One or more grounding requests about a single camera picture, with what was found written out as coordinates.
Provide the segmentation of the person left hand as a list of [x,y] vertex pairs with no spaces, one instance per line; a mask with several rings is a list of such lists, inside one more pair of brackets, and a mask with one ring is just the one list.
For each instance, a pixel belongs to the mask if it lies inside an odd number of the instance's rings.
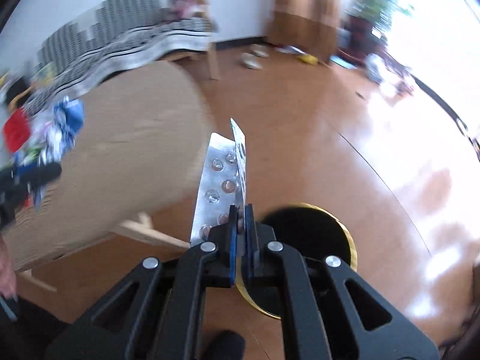
[[0,238],[0,293],[5,298],[14,298],[17,295],[16,273],[13,269],[7,245]]

